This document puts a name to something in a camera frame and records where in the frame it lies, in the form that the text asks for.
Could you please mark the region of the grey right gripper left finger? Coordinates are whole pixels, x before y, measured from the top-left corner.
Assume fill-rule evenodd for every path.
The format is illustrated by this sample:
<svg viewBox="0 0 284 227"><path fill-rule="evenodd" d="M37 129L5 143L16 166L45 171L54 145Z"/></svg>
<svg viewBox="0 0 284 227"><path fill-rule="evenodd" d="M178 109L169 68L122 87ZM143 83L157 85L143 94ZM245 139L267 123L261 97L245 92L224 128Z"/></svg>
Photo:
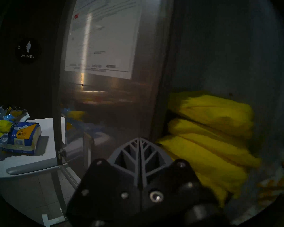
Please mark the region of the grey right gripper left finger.
<svg viewBox="0 0 284 227"><path fill-rule="evenodd" d="M91 162L67 205L70 221L118 221L141 210L140 141Z"/></svg>

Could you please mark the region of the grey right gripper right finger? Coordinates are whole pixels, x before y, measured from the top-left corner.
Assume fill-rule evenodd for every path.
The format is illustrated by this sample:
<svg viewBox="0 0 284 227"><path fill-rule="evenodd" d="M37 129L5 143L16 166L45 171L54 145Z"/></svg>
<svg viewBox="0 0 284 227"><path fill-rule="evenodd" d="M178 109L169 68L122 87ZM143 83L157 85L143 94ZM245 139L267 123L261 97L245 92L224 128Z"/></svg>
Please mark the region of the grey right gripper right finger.
<svg viewBox="0 0 284 227"><path fill-rule="evenodd" d="M143 216L184 216L201 204L201 183L189 163L172 161L159 146L140 139Z"/></svg>

